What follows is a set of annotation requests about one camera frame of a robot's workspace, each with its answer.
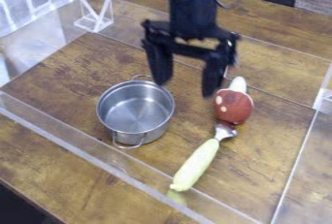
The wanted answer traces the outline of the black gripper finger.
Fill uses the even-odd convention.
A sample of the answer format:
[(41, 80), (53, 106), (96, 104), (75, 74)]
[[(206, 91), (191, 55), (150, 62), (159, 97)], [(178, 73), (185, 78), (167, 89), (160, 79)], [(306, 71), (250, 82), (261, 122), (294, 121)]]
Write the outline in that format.
[(210, 97), (219, 88), (227, 66), (227, 56), (223, 53), (209, 52), (203, 56), (202, 96)]
[(164, 45), (148, 40), (143, 40), (143, 48), (152, 80), (163, 85), (172, 77), (172, 53)]

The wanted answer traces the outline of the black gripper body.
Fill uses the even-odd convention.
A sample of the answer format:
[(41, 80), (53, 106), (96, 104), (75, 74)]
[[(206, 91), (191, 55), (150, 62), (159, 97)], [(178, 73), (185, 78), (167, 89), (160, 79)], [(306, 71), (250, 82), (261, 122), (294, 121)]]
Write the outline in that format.
[[(144, 29), (142, 44), (148, 63), (171, 63), (174, 54), (203, 61), (207, 61), (209, 57), (215, 55), (223, 63), (233, 63), (235, 61), (235, 43), (239, 35), (218, 26), (214, 26), (198, 36), (175, 32), (166, 21), (146, 20), (142, 23), (142, 27)], [(215, 39), (218, 41), (214, 49), (195, 47), (189, 43), (190, 41), (202, 42), (206, 39)]]

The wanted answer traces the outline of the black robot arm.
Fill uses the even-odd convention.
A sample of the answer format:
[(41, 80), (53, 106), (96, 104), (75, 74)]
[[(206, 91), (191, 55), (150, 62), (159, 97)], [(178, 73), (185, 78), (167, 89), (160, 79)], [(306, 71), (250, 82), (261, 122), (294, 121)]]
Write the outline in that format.
[(168, 20), (142, 22), (142, 45), (154, 82), (163, 85), (172, 77), (174, 54), (201, 59), (203, 97), (219, 88), (237, 58), (239, 35), (218, 26), (218, 6), (225, 6), (219, 0), (168, 0)]

